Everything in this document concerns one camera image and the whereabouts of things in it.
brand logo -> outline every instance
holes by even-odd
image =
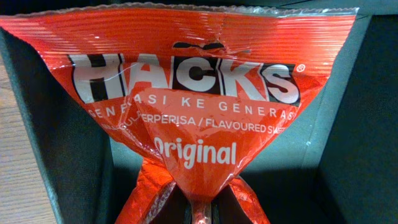
[[[172,57],[170,81],[167,82],[164,68],[152,54],[140,54],[133,63],[125,63],[121,54],[69,55],[69,58],[76,92],[85,103],[124,97],[136,83],[147,82],[152,88],[234,97],[244,95],[256,101],[300,104],[299,88],[292,76],[293,64]]]

wooden surface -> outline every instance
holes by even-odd
[[[0,223],[55,223],[1,57]]]

